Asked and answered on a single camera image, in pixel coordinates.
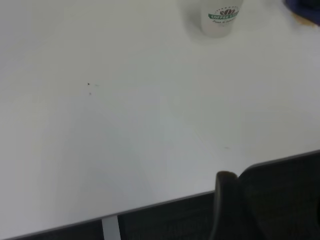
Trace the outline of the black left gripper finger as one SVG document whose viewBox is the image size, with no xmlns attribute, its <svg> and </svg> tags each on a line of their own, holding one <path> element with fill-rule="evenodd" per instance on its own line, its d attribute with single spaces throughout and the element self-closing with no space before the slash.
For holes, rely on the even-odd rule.
<svg viewBox="0 0 320 240">
<path fill-rule="evenodd" d="M 251 240 L 253 224 L 238 176 L 233 172 L 216 174 L 214 193 L 214 239 Z"/>
</svg>

